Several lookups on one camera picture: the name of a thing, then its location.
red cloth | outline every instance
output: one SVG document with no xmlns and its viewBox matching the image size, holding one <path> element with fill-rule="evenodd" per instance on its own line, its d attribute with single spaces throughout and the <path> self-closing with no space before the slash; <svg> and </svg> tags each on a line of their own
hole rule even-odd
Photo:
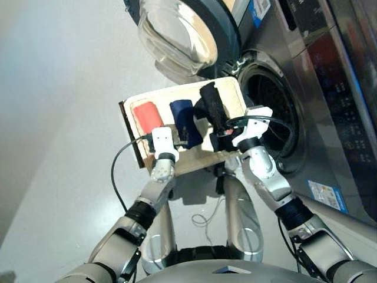
<svg viewBox="0 0 377 283">
<path fill-rule="evenodd" d="M 135 107 L 133 111 L 144 134 L 149 134 L 154 128 L 159 128 L 164 125 L 156 105 L 152 102 L 139 105 Z"/>
</svg>

label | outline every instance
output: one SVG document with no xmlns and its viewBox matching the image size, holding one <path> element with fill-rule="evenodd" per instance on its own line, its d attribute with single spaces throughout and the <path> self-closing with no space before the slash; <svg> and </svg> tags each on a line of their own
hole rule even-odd
<svg viewBox="0 0 377 283">
<path fill-rule="evenodd" d="M 338 188 L 329 187 L 310 180 L 308 180 L 307 183 L 316 201 L 322 202 L 341 212 L 348 213 L 343 196 Z"/>
<path fill-rule="evenodd" d="M 267 14 L 267 11 L 271 8 L 270 0 L 251 0 L 249 9 L 253 15 L 254 26 L 258 28 L 262 19 Z"/>
</svg>

navy blue cloth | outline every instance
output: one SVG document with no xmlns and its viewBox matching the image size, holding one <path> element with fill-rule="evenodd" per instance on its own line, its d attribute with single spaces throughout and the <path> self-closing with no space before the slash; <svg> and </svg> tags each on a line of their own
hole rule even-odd
<svg viewBox="0 0 377 283">
<path fill-rule="evenodd" d="M 179 138 L 188 141 L 188 144 L 183 147 L 190 149 L 201 144 L 203 138 L 194 123 L 194 107 L 191 100 L 176 100 L 170 103 L 170 109 L 174 116 Z"/>
</svg>

washing machine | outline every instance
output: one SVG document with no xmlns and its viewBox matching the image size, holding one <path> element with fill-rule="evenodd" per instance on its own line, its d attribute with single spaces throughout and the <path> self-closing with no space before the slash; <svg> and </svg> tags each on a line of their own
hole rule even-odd
<svg viewBox="0 0 377 283">
<path fill-rule="evenodd" d="M 176 83 L 238 79 L 271 124 L 293 190 L 377 227 L 377 14 L 371 0 L 125 0 L 156 67 Z"/>
</svg>

white cable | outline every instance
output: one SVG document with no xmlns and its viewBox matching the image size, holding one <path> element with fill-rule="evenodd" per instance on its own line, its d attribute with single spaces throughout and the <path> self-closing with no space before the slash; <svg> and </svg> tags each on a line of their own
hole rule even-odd
<svg viewBox="0 0 377 283">
<path fill-rule="evenodd" d="M 211 214 L 211 216 L 207 219 L 205 216 L 203 216 L 202 214 L 199 214 L 199 213 L 196 213 L 194 214 L 193 216 L 191 216 L 191 221 L 192 223 L 197 226 L 197 227 L 200 227 L 200 228 L 205 228 L 205 233 L 206 233 L 206 238 L 207 238 L 207 241 L 209 241 L 210 245 L 213 246 L 213 243 L 210 239 L 210 237 L 208 236 L 208 225 L 209 223 L 213 220 L 221 202 L 225 200 L 225 198 L 219 198 L 217 203 L 216 203 L 216 206 L 214 208 L 214 211 L 213 213 Z M 197 221 L 195 220 L 195 217 L 200 217 L 202 218 L 203 221 Z"/>
</svg>

